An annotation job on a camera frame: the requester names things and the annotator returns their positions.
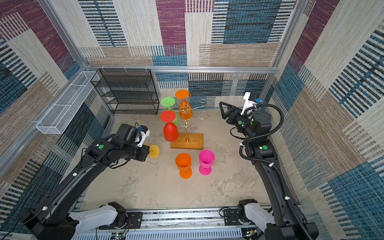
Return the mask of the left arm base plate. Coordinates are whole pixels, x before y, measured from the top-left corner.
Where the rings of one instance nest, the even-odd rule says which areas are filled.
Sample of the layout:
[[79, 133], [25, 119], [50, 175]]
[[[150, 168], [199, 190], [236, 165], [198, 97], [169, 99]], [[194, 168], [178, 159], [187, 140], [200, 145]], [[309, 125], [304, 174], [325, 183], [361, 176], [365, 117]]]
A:
[[124, 221], [122, 229], [140, 229], [143, 220], [143, 214], [143, 212], [126, 212], [126, 219]]

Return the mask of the magenta wine glass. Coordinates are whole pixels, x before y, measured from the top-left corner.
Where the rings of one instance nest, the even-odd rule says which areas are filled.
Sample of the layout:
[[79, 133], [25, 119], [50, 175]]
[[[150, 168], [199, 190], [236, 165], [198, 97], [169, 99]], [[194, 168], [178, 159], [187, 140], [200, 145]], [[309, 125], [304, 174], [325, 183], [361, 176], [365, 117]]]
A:
[[212, 172], [212, 165], [215, 161], [215, 154], [210, 150], [203, 150], [199, 154], [199, 172], [203, 176], [208, 176]]

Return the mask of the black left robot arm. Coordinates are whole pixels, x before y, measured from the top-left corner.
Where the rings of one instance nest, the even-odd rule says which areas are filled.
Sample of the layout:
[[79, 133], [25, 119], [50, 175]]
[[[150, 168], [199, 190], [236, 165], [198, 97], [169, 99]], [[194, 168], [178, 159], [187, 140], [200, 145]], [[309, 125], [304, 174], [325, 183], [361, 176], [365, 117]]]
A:
[[90, 144], [77, 166], [41, 202], [25, 208], [19, 219], [39, 240], [70, 240], [85, 231], [100, 226], [114, 229], [128, 224], [126, 209], [117, 202], [100, 208], [71, 212], [72, 206], [89, 185], [107, 168], [117, 169], [119, 160], [145, 161], [150, 147], [144, 145], [150, 130], [122, 124], [117, 133]]

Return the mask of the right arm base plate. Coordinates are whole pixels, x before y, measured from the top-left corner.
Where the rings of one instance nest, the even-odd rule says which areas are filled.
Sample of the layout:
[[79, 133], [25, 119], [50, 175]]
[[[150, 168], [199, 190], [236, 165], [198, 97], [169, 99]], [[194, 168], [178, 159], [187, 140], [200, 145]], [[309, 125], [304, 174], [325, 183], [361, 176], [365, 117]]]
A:
[[254, 222], [242, 222], [238, 216], [236, 209], [221, 208], [219, 215], [224, 218], [225, 226], [253, 226], [256, 225]]

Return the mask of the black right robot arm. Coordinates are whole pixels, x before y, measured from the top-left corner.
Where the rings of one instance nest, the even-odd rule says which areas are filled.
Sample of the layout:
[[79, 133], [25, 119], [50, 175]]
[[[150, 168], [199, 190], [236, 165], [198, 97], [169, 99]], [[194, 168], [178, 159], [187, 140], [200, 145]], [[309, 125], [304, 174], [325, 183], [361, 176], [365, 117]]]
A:
[[283, 111], [262, 103], [245, 111], [224, 102], [219, 106], [222, 118], [243, 134], [239, 155], [252, 162], [259, 173], [272, 207], [269, 213], [254, 199], [241, 200], [237, 210], [239, 222], [255, 224], [267, 240], [315, 240], [319, 229], [307, 220], [293, 199], [277, 152], [269, 140], [283, 125]]

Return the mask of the yellow wine glass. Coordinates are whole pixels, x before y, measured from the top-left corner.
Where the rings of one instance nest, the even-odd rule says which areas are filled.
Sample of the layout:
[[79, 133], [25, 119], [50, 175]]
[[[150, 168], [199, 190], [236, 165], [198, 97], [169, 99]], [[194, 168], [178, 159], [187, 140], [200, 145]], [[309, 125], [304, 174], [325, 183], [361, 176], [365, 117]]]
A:
[[148, 146], [149, 147], [149, 154], [148, 154], [148, 158], [151, 158], [151, 159], [155, 159], [159, 156], [160, 154], [160, 149], [157, 145], [146, 145], [145, 146]]

